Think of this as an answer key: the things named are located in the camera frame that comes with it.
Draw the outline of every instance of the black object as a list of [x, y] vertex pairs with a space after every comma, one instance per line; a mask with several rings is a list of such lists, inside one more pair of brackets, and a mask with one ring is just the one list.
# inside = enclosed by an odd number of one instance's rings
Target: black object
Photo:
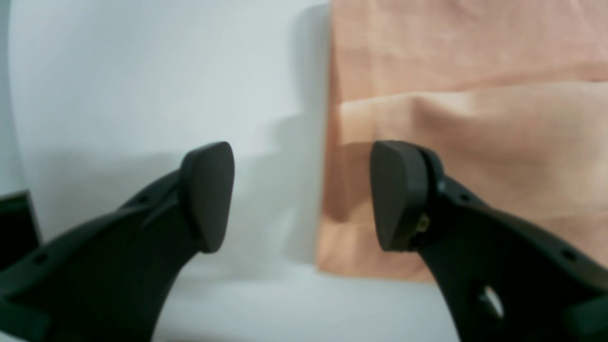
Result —
[[444, 176], [431, 150], [378, 141], [370, 161], [385, 251], [416, 251], [462, 342], [608, 341], [608, 272]]
[[184, 158], [117, 211], [0, 273], [0, 330], [29, 341], [150, 341], [182, 266], [224, 239], [234, 160], [226, 142]]
[[0, 198], [0, 271], [38, 247], [28, 193]]

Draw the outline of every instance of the screw hole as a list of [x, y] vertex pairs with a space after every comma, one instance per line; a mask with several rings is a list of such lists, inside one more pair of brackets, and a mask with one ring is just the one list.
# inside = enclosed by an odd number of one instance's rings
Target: screw hole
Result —
[[479, 312], [484, 318], [492, 321], [501, 321], [505, 317], [505, 311], [500, 297], [490, 286], [481, 287], [475, 296]]
[[45, 261], [46, 261], [48, 258], [49, 258], [49, 255], [48, 255], [48, 254], [46, 254], [46, 253], [39, 254], [39, 255], [37, 255], [37, 256], [34, 258], [34, 263], [35, 263], [36, 265], [41, 265], [41, 264], [42, 264], [42, 263], [44, 263], [44, 262], [45, 262]]
[[562, 256], [572, 262], [576, 261], [576, 254], [574, 254], [574, 252], [572, 252], [572, 251], [563, 250]]

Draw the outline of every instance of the peach cloth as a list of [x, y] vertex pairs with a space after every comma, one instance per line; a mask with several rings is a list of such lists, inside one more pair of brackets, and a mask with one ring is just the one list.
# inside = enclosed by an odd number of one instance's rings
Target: peach cloth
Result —
[[334, 0], [317, 264], [428, 281], [384, 253], [371, 143], [435, 150], [495, 208], [608, 265], [608, 1]]

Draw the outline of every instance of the orange fabric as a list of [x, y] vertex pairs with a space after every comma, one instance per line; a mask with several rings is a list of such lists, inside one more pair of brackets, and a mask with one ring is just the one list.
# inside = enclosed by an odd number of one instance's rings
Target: orange fabric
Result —
[[332, 24], [321, 270], [432, 279], [378, 245], [379, 139], [608, 265], [608, 2], [334, 0]]

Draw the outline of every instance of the black rubber cap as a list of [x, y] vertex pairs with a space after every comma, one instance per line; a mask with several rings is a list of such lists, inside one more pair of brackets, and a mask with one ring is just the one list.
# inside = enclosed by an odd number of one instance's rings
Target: black rubber cap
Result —
[[217, 142], [191, 151], [179, 174], [179, 202], [203, 253], [221, 247], [232, 199], [234, 157], [230, 144]]
[[376, 233], [385, 251], [410, 250], [429, 196], [426, 163], [415, 145], [377, 141], [370, 158]]

